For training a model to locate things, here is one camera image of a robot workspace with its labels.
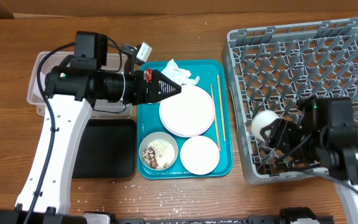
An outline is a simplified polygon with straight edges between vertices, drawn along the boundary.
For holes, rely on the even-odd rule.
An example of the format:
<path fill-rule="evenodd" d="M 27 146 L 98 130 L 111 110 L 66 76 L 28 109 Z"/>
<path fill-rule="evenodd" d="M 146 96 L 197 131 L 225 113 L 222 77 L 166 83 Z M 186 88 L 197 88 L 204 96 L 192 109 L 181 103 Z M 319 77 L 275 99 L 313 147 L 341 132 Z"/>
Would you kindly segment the small pink bowl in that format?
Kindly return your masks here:
<path fill-rule="evenodd" d="M 186 140 L 180 149 L 180 160 L 184 168 L 194 175 L 206 175 L 219 164 L 217 144 L 206 136 L 195 136 Z"/>

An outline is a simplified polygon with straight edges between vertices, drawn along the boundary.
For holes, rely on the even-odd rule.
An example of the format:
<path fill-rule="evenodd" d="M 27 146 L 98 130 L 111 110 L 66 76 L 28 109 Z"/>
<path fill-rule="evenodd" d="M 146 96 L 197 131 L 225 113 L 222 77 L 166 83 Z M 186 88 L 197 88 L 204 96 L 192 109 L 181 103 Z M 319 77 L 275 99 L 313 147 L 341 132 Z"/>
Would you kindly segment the white cup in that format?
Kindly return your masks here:
<path fill-rule="evenodd" d="M 263 137 L 260 134 L 262 128 L 267 127 L 273 123 L 279 116 L 271 110 L 264 110 L 256 114 L 251 122 L 251 132 L 259 140 L 263 141 Z"/>

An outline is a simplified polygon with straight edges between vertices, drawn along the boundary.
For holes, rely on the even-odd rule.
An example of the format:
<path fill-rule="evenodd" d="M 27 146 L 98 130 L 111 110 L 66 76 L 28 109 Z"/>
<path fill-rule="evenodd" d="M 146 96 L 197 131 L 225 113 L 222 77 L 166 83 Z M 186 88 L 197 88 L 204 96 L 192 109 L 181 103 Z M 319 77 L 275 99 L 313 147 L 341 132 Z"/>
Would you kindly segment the large white plate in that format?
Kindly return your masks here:
<path fill-rule="evenodd" d="M 159 116 L 172 134 L 191 138 L 205 133 L 212 125 L 215 107 L 210 94 L 193 85 L 183 85 L 181 93 L 160 102 Z"/>

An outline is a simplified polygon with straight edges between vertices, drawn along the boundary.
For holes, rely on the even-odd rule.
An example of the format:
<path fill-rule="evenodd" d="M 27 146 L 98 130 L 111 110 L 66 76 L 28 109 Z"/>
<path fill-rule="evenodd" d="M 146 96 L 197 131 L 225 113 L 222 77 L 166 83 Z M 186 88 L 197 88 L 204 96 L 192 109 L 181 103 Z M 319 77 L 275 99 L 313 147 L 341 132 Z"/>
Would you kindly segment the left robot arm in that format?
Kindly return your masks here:
<path fill-rule="evenodd" d="M 0 210 L 0 223 L 114 223 L 105 212 L 70 215 L 70 187 L 83 131 L 97 100 L 157 103 L 181 92 L 158 70 L 106 70 L 111 38 L 79 31 L 75 51 L 37 85 L 45 103 L 44 123 L 28 179 L 12 210 Z"/>

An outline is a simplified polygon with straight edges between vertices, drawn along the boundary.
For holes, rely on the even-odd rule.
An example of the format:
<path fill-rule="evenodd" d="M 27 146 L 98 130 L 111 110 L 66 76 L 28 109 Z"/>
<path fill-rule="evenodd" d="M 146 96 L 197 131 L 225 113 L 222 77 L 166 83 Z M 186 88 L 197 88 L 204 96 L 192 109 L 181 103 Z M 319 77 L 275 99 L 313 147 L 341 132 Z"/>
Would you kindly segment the red foil wrapper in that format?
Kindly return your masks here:
<path fill-rule="evenodd" d="M 147 83 L 152 80 L 152 69 L 146 68 L 144 71 L 144 77 Z"/>

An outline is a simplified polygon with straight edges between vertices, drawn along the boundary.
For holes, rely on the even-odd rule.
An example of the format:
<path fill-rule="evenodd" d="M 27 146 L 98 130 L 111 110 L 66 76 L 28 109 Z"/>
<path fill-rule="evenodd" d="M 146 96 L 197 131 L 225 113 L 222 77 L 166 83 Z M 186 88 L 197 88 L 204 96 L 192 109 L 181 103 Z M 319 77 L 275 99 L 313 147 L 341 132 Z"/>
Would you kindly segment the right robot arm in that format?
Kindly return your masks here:
<path fill-rule="evenodd" d="M 297 123 L 272 110 L 259 112 L 252 134 L 267 147 L 282 152 L 275 165 L 320 177 L 336 185 L 349 223 L 358 223 L 358 130 L 350 98 L 298 100 Z"/>

